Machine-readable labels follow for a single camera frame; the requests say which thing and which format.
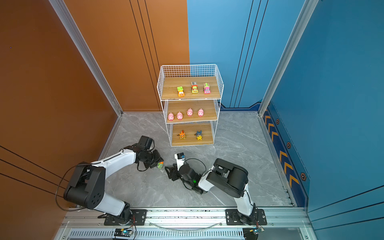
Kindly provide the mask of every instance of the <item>pink pig toy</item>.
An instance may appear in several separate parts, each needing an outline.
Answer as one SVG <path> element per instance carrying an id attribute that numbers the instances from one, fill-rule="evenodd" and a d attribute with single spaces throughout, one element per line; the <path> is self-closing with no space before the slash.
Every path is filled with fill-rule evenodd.
<path id="1" fill-rule="evenodd" d="M 175 118 L 175 116 L 173 116 L 173 113 L 168 114 L 168 120 L 169 121 L 173 121 L 174 118 Z"/>
<path id="2" fill-rule="evenodd" d="M 190 108 L 190 109 L 187 110 L 187 115 L 188 115 L 189 117 L 192 116 L 192 113 L 193 113 L 192 108 Z"/>
<path id="3" fill-rule="evenodd" d="M 181 119 L 183 119 L 183 114 L 181 112 L 178 112 L 176 117 L 178 120 L 181 120 Z"/>
<path id="4" fill-rule="evenodd" d="M 199 115 L 199 117 L 202 117 L 204 115 L 203 109 L 200 108 L 200 110 L 198 110 L 197 114 Z"/>

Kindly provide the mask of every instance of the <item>toy figure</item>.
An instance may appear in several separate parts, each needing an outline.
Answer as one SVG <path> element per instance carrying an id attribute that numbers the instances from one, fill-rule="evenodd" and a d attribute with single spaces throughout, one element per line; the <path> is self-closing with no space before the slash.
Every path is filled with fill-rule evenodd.
<path id="1" fill-rule="evenodd" d="M 191 90 L 192 90 L 192 93 L 198 93 L 199 91 L 197 90 L 197 83 L 196 82 L 191 82 Z"/>
<path id="2" fill-rule="evenodd" d="M 178 134 L 178 136 L 180 137 L 180 139 L 185 139 L 185 132 L 184 132 L 184 130 L 182 130 L 181 133 Z"/>
<path id="3" fill-rule="evenodd" d="M 183 114 L 181 112 L 178 112 L 176 117 L 178 120 L 181 120 L 181 119 L 183 119 Z"/>
<path id="4" fill-rule="evenodd" d="M 168 114 L 168 120 L 173 121 L 173 119 L 175 119 L 175 116 L 173 115 L 173 113 L 169 113 Z"/>
<path id="5" fill-rule="evenodd" d="M 203 140 L 203 131 L 196 131 L 195 133 L 197 140 Z"/>
<path id="6" fill-rule="evenodd" d="M 183 87 L 177 87 L 177 95 L 179 97 L 184 97 L 184 89 L 183 89 Z"/>
<path id="7" fill-rule="evenodd" d="M 209 90 L 209 84 L 204 83 L 204 94 L 208 94 L 208 93 L 211 93 L 211 91 Z"/>
<path id="8" fill-rule="evenodd" d="M 198 115 L 199 117 L 202 117 L 202 116 L 204 115 L 204 111 L 203 111 L 203 109 L 200 108 L 200 110 L 197 112 L 197 115 Z"/>
<path id="9" fill-rule="evenodd" d="M 187 110 L 187 115 L 188 115 L 189 117 L 192 116 L 192 113 L 193 113 L 192 108 L 190 108 L 190 109 Z"/>

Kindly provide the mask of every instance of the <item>floor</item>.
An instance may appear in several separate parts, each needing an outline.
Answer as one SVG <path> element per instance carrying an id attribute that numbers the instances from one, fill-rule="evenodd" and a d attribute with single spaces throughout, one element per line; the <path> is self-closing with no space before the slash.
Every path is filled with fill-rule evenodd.
<path id="1" fill-rule="evenodd" d="M 155 140 L 164 166 L 176 163 L 174 154 L 179 152 L 187 158 L 200 159 L 207 168 L 221 158 L 248 170 L 250 195 L 257 206 L 290 205 L 256 113 L 221 112 L 215 144 L 187 147 L 170 146 L 162 113 L 124 113 L 107 155 L 137 143 L 142 135 Z M 197 173 L 204 171 L 199 161 L 188 162 Z M 132 207 L 236 206 L 233 197 L 216 187 L 199 195 L 187 190 L 180 180 L 168 179 L 164 168 L 139 172 L 136 164 L 108 177 L 105 191 Z"/>

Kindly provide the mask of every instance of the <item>shelf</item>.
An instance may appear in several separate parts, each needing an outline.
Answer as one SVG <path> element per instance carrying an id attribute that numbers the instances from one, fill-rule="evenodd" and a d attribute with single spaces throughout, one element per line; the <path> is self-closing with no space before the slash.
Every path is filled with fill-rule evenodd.
<path id="1" fill-rule="evenodd" d="M 192 116 L 187 115 L 187 110 L 192 108 Z M 204 115 L 199 117 L 197 111 L 202 108 L 204 110 Z M 217 100 L 191 100 L 191 101 L 169 101 L 168 109 L 166 110 L 166 120 L 167 123 L 180 123 L 180 122 L 202 122 L 202 121 L 216 121 L 218 105 Z M 183 119 L 178 120 L 176 115 L 178 112 L 183 114 Z M 168 114 L 173 113 L 175 119 L 173 121 L 168 120 Z"/>
<path id="2" fill-rule="evenodd" d="M 192 93 L 191 82 L 197 83 L 198 93 Z M 209 84 L 211 93 L 204 94 L 204 83 Z M 184 97 L 178 97 L 177 87 L 182 86 Z M 161 100 L 220 99 L 216 77 L 175 77 L 165 78 Z"/>
<path id="3" fill-rule="evenodd" d="M 212 125 L 210 123 L 173 124 L 172 147 L 213 144 Z M 178 134 L 184 130 L 185 139 L 180 139 Z M 197 140 L 196 131 L 203 131 L 203 139 Z"/>

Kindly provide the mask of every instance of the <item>blue toy figure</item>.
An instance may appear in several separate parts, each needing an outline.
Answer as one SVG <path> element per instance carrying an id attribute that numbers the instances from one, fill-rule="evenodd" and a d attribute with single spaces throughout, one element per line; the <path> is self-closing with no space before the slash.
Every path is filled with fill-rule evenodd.
<path id="1" fill-rule="evenodd" d="M 195 135 L 196 135 L 197 140 L 203 140 L 203 131 L 202 130 L 200 130 L 200 132 L 196 131 Z"/>

